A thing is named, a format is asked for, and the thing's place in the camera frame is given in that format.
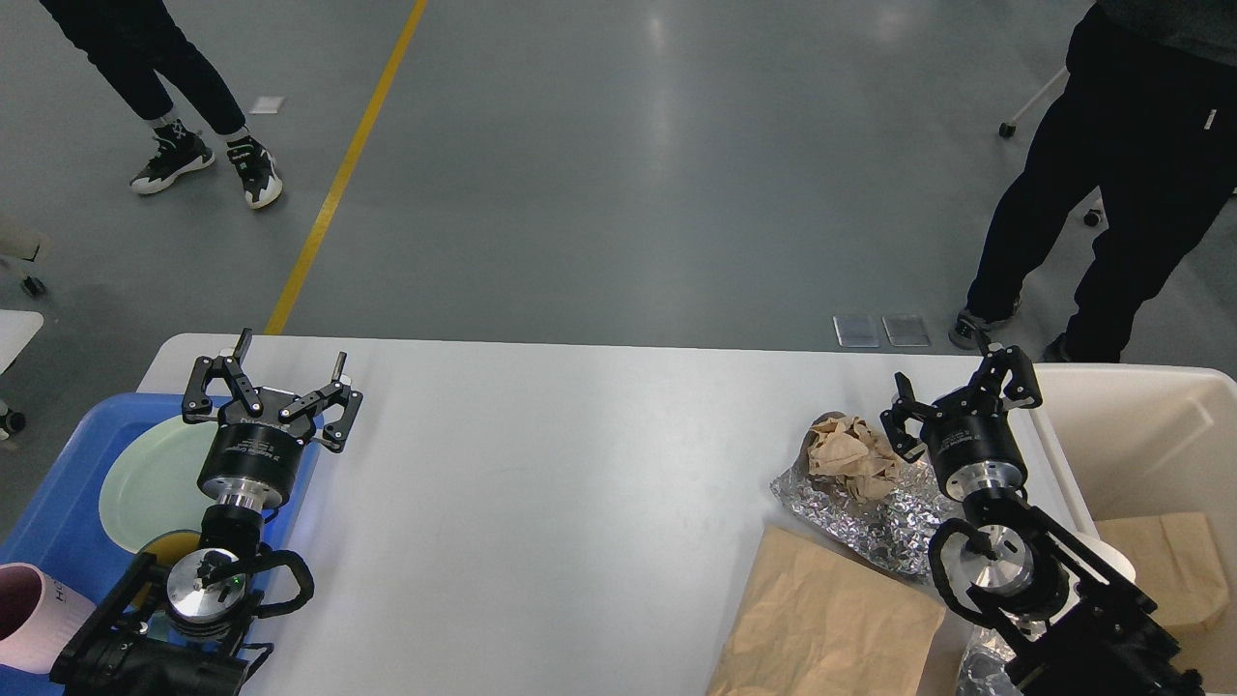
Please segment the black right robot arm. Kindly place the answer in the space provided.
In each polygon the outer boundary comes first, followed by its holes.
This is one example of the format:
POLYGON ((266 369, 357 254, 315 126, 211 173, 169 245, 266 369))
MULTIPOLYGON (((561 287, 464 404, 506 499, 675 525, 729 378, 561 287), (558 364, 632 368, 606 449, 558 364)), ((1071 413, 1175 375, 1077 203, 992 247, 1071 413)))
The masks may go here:
POLYGON ((1028 470, 1011 410, 1043 397, 1021 347, 991 344, 966 384, 919 401, 908 376, 880 415, 908 464, 927 459, 962 516, 936 525, 931 580, 946 607, 995 630, 1016 654, 1003 671, 1023 695, 1201 695, 1171 664, 1178 640, 1157 603, 1113 564, 1025 498, 1028 470))

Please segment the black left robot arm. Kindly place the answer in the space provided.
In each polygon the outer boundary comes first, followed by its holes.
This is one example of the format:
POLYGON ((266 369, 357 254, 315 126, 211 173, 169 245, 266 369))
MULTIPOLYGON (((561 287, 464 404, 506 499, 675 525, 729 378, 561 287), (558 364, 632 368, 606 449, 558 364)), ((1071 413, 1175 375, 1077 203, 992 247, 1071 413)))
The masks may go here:
POLYGON ((306 448, 344 450, 362 393, 345 352, 317 391, 254 384, 242 368, 252 336, 197 359, 183 393, 183 422, 216 427, 197 481, 212 501, 197 545, 176 561, 135 556, 49 668, 67 695, 238 695, 273 655, 247 642, 252 623, 313 598, 309 565, 263 530, 291 502, 306 448))

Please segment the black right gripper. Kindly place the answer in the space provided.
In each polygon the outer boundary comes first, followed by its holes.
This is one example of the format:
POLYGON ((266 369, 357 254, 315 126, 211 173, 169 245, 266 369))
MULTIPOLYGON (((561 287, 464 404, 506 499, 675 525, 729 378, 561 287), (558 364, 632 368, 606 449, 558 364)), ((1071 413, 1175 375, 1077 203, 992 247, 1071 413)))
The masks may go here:
POLYGON ((896 373, 893 401, 880 414, 893 452, 905 462, 928 452, 939 490, 955 502, 981 490, 1024 490, 1025 464, 1008 410, 1043 404, 1034 363, 1024 351, 1018 345, 1003 347, 981 329, 975 336, 982 360, 972 389, 957 388, 925 404, 908 376, 896 373), (905 431, 907 422, 922 423, 919 436, 905 431))

